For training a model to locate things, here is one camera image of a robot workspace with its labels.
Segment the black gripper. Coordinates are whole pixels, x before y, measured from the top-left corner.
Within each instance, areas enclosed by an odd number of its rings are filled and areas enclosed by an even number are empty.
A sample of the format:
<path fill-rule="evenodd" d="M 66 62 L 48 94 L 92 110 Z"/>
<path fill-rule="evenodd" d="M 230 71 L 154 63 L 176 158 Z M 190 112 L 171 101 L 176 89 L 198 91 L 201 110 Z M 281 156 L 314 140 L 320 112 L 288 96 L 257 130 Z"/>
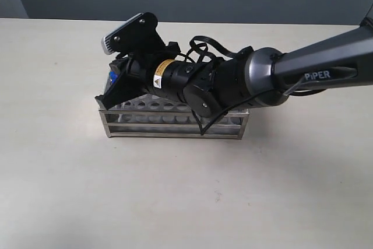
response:
<path fill-rule="evenodd" d="M 109 110 L 146 93 L 187 105 L 200 100 L 193 83 L 201 65 L 189 53 L 181 53 L 176 42 L 134 49 L 127 58 L 113 60 L 109 67 L 118 77 L 106 92 L 94 97 L 102 109 Z"/>

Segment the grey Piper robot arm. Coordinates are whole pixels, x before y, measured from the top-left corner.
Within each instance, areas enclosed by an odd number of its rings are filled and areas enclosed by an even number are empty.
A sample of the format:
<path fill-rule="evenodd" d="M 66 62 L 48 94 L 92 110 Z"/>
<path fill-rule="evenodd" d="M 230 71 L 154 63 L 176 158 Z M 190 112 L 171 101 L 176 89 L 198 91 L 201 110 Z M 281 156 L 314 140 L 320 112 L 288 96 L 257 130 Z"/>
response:
<path fill-rule="evenodd" d="M 165 43 L 158 20 L 139 13 L 102 40 L 116 78 L 96 96 L 103 109 L 146 93 L 186 104 L 197 115 L 219 118 L 234 108 L 278 106 L 289 96 L 372 84 L 372 17 L 351 31 L 299 50 L 246 47 L 231 52 L 216 40 L 195 36 L 193 61 L 176 42 Z"/>

